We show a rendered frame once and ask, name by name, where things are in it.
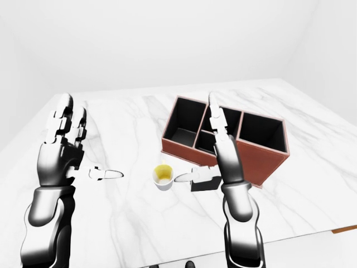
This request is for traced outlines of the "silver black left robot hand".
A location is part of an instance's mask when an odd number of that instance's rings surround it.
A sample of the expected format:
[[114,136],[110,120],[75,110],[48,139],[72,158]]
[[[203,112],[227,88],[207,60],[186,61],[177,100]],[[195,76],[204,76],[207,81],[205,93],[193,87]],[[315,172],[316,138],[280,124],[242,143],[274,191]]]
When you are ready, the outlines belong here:
[[47,134],[40,147],[37,173],[41,186],[68,186],[78,175],[93,180],[117,179],[124,174],[101,170],[97,166],[81,167],[84,156],[82,140],[86,138],[86,109],[78,106],[69,93],[61,96],[47,120]]

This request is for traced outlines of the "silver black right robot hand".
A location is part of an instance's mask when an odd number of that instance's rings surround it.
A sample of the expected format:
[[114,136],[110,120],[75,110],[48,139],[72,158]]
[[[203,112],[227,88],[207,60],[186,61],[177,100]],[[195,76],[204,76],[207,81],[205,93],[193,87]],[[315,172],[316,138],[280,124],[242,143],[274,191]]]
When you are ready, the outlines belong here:
[[210,125],[215,137],[214,151],[217,165],[195,167],[189,173],[177,176],[175,182],[205,183],[213,178],[222,178],[225,183],[244,181],[243,168],[238,147],[232,135],[228,134],[224,111],[219,107],[213,92],[209,94],[211,111]]

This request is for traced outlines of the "white mug with yellow inside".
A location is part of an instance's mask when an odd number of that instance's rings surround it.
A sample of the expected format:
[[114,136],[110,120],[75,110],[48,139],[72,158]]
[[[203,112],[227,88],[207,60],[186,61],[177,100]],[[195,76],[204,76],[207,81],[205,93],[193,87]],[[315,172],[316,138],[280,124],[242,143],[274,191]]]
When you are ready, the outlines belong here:
[[153,169],[153,182],[161,191],[169,190],[173,185],[173,168],[165,160]]

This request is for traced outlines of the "red-brown desk caddy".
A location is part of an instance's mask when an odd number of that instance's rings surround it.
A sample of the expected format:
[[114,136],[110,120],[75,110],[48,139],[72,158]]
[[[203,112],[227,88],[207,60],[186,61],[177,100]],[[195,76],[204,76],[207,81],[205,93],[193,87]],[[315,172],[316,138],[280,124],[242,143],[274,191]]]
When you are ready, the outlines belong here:
[[[290,156],[282,119],[223,107],[228,134],[235,138],[244,178],[255,186]],[[200,166],[217,163],[208,103],[177,97],[162,135],[162,152]]]

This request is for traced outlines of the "brown wooden edge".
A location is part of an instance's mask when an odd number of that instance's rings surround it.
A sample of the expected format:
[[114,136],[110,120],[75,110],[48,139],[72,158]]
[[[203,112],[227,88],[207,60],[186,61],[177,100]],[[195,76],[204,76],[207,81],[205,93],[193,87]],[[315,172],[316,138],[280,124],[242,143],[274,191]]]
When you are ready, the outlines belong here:
[[351,230],[354,230],[354,229],[357,229],[357,225],[338,228],[338,229],[333,229],[332,233],[333,234],[337,234],[337,233],[341,233],[341,232],[351,231]]

